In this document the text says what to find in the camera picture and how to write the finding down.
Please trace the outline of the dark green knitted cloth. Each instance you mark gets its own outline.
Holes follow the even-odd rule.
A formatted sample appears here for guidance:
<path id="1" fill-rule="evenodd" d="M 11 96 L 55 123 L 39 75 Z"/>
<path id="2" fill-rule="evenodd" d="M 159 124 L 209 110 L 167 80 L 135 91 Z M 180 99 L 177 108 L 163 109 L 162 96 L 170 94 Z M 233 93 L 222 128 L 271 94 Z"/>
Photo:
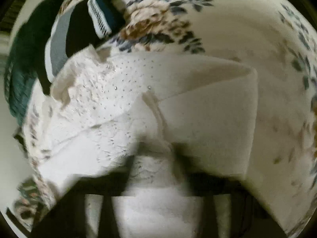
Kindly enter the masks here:
<path id="1" fill-rule="evenodd" d="M 47 83 L 45 47 L 56 18 L 81 2 L 87 2 L 95 33 L 102 42 L 125 25 L 124 16 L 113 0 L 43 0 L 17 32 L 4 73 L 4 95 L 11 115 L 22 126 L 36 80 Z"/>

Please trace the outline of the white small garment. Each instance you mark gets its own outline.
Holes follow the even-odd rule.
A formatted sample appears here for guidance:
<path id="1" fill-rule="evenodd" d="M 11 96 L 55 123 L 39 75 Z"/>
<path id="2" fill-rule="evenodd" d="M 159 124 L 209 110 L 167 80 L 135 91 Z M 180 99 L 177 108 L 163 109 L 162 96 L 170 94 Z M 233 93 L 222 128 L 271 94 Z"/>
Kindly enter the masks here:
<path id="1" fill-rule="evenodd" d="M 193 237 L 201 200 L 189 195 L 171 145 L 210 174 L 244 178 L 253 146 L 257 72 L 204 55 L 137 52 L 100 61 L 87 49 L 51 86 L 43 179 L 63 195 L 76 178 L 120 167 L 138 142 L 127 191 L 116 198 L 123 237 Z"/>

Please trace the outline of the black grey striped garment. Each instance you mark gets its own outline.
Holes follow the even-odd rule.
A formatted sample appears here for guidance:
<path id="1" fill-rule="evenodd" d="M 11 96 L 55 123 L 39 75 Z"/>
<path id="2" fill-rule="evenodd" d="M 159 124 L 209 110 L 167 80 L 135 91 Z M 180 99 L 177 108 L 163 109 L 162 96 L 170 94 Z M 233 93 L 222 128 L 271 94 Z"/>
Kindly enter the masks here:
<path id="1" fill-rule="evenodd" d="M 50 93 L 51 83 L 69 58 L 89 45 L 98 45 L 99 42 L 86 1 L 78 3 L 56 18 L 45 47 L 47 83 L 41 81 L 45 93 Z"/>

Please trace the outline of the floral and checked blanket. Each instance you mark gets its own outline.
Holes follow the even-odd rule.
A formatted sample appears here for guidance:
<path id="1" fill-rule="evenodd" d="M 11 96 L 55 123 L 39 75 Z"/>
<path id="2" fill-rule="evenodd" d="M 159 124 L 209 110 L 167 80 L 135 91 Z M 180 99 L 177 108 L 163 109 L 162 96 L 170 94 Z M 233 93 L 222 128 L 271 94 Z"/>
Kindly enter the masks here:
<path id="1" fill-rule="evenodd" d="M 42 1 L 27 0 L 14 26 L 12 43 Z M 299 237 L 316 210 L 316 30 L 288 0 L 113 0 L 113 4 L 124 16 L 124 27 L 98 47 L 90 45 L 72 57 L 87 49 L 93 50 L 100 61 L 137 52 L 204 55 L 256 70 L 257 115 L 245 176 L 211 175 L 238 180 L 287 237 Z M 80 178 L 113 171 L 81 176 L 65 194 L 55 193 L 39 171 L 40 164 L 50 156 L 48 149 L 41 148 L 41 140 L 52 115 L 51 88 L 49 95 L 44 94 L 36 80 L 22 132 L 33 178 L 48 212 Z M 173 144 L 174 162 L 185 178 Z M 135 161 L 147 152 L 148 146 L 138 142 L 120 167 L 127 158 Z M 185 183 L 189 195 L 201 200 L 199 225 L 202 198 L 192 195 L 186 179 Z M 114 212 L 114 200 L 124 192 L 112 197 Z M 99 195 L 85 196 L 87 237 L 98 237 L 102 201 Z M 219 237 L 229 237 L 230 195 L 215 196 L 214 202 Z M 116 212 L 115 218 L 123 237 Z"/>

